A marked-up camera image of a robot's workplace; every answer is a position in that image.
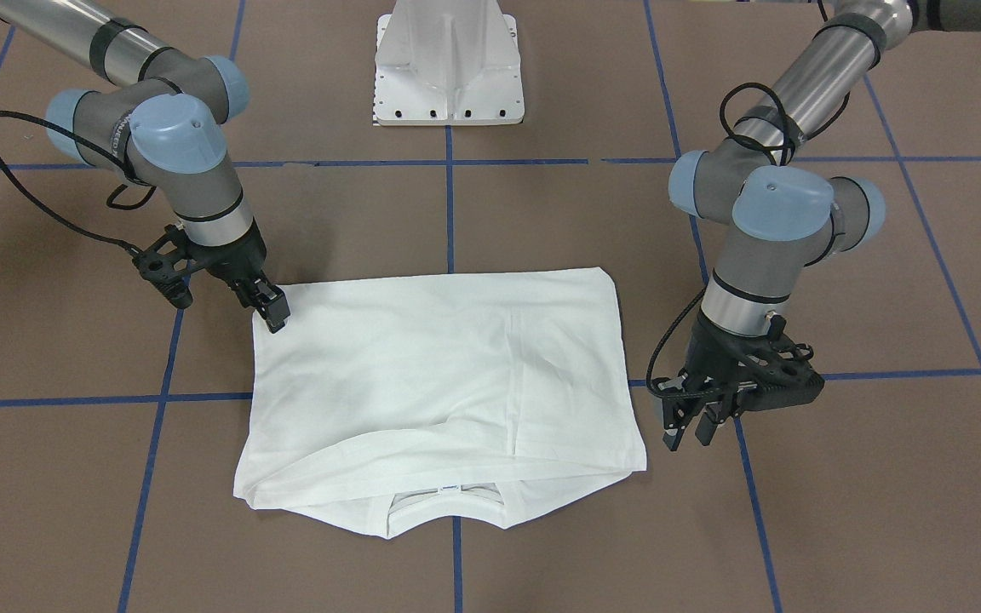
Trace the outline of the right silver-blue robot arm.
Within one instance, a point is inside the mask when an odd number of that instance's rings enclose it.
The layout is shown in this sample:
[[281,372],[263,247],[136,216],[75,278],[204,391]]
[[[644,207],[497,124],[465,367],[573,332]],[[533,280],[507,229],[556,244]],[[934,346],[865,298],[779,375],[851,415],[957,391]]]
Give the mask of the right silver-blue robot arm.
[[270,331],[282,329],[290,307],[262,269],[266,245],[221,129],[250,101],[237,66],[221,55],[188,57],[90,1],[0,1],[0,20],[116,85],[111,93],[55,96],[39,121],[50,142],[114,172],[121,189],[163,192],[176,216],[148,248],[96,232],[87,237],[124,249],[141,278],[178,309],[193,302],[187,277],[203,269]]

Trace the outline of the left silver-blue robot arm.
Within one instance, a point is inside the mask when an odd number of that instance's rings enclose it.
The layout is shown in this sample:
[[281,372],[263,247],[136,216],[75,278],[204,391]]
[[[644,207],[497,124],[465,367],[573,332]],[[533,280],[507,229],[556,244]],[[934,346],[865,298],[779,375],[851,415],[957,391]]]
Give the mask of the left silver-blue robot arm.
[[837,1],[774,85],[741,85],[762,97],[738,120],[721,118],[719,146],[674,164],[670,202],[727,232],[706,287],[690,302],[697,317],[684,368],[674,379],[646,377],[661,403],[667,449],[678,449],[689,426],[709,445],[747,412],[820,395],[814,351],[787,335],[785,310],[802,269],[874,237],[886,204],[868,180],[825,179],[793,159],[912,32],[981,32],[981,1]]

